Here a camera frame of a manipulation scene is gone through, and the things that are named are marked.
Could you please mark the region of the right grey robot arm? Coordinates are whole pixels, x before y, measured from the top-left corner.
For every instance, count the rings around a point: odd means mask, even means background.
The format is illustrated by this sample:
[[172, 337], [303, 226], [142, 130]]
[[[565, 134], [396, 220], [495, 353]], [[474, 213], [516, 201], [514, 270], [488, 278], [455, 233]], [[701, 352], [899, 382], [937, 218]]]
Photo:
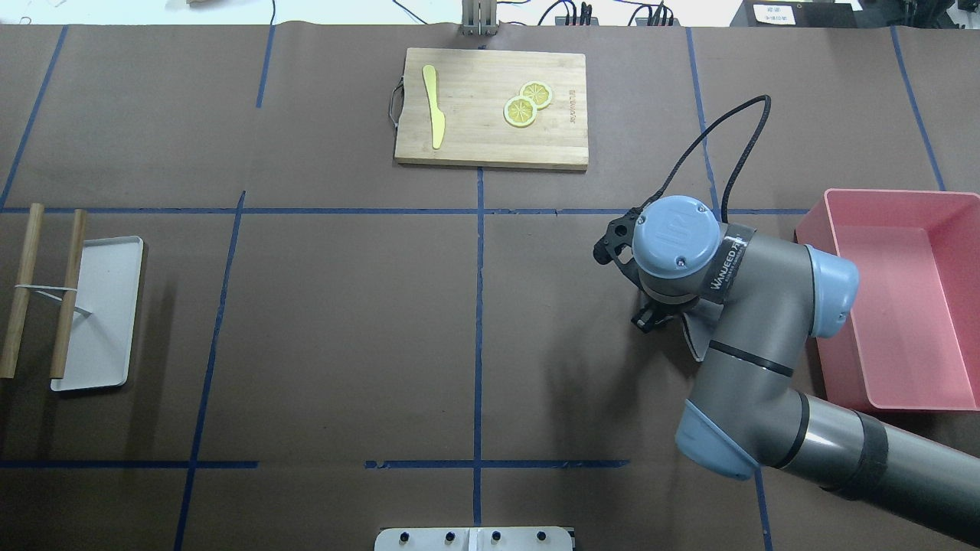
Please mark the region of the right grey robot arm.
[[700, 364], [675, 433], [687, 459], [732, 479], [776, 468], [978, 544], [976, 457], [791, 385], [805, 342], [843, 328], [853, 262], [721, 222], [685, 195], [647, 199], [624, 227], [630, 279], [655, 316], [684, 319]]

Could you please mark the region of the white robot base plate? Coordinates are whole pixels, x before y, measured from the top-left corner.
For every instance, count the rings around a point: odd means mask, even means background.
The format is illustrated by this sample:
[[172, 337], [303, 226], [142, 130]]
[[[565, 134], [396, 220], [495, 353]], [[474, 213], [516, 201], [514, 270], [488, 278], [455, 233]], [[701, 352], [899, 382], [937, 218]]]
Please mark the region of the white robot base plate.
[[374, 550], [577, 550], [558, 526], [399, 527], [379, 531]]

